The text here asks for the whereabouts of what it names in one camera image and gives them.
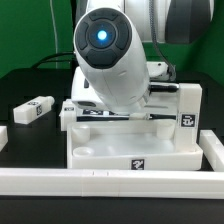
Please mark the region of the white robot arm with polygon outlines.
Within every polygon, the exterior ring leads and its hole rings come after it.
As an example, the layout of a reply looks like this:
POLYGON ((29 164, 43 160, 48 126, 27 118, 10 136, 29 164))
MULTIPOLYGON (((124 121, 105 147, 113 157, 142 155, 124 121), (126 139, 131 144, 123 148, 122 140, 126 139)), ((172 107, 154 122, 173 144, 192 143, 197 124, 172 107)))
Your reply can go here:
POLYGON ((190 44, 210 25, 214 0, 79 0, 74 50, 88 88, 77 81, 80 108, 118 114, 176 112, 168 91, 150 83, 143 45, 190 44))

